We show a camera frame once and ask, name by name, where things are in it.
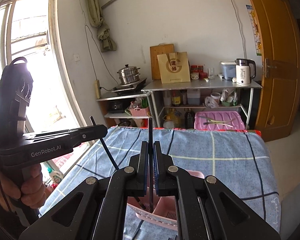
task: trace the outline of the metal pivot screw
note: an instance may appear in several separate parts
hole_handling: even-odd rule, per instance
[[[210,184],[215,184],[217,182],[217,178],[215,176],[208,176],[207,182]]]
[[[86,179],[86,183],[89,184],[89,185],[95,184],[96,181],[97,181],[97,180],[96,180],[96,178],[94,178],[94,177],[88,177],[88,178]]]
[[[134,168],[131,167],[131,166],[128,166],[128,167],[125,167],[125,168],[124,168],[124,171],[125,171],[126,173],[132,173],[132,172],[134,171]]]
[[[170,166],[168,168],[168,171],[170,171],[170,172],[177,172],[178,171],[178,167],[177,166]]]

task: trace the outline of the electric kettle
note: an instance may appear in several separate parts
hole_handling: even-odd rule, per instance
[[[256,63],[251,59],[237,58],[235,67],[237,84],[240,86],[248,86],[251,80],[256,77]],[[253,76],[250,76],[250,65],[253,65]]]

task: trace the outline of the finger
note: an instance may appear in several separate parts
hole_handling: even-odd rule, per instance
[[[41,164],[40,163],[31,166],[30,174],[33,178],[39,176],[40,173],[41,173]]]
[[[44,205],[44,203],[46,202],[46,199],[47,199],[47,195],[44,193],[42,199],[37,204],[34,204],[30,207],[32,209],[40,208]]]
[[[21,201],[27,206],[33,206],[37,204],[42,199],[45,188],[46,187],[44,184],[41,183],[41,187],[36,193],[23,195],[21,197]]]
[[[42,173],[40,173],[35,178],[30,178],[26,182],[24,182],[21,186],[21,191],[24,194],[34,194],[36,193],[42,185]]]
[[[12,180],[4,176],[2,172],[0,172],[0,181],[5,194],[16,199],[19,199],[21,197],[21,192],[17,185],[14,184]]]

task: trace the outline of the blue checkered cloth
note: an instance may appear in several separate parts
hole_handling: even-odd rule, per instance
[[[173,158],[176,166],[214,175],[279,232],[281,207],[277,185],[263,140],[255,133],[200,130],[154,130],[162,152]],[[148,140],[148,130],[112,127],[105,142],[119,167],[128,166],[130,157],[140,153],[141,142]],[[47,212],[87,177],[98,179],[114,172],[100,141],[81,158],[40,209]],[[140,219],[127,208],[125,239],[131,239]],[[138,240],[174,239],[177,231],[143,222]]]

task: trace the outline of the wooden door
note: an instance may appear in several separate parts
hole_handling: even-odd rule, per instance
[[[262,90],[255,129],[264,141],[290,135],[300,99],[300,34],[288,0],[250,0],[262,47]]]

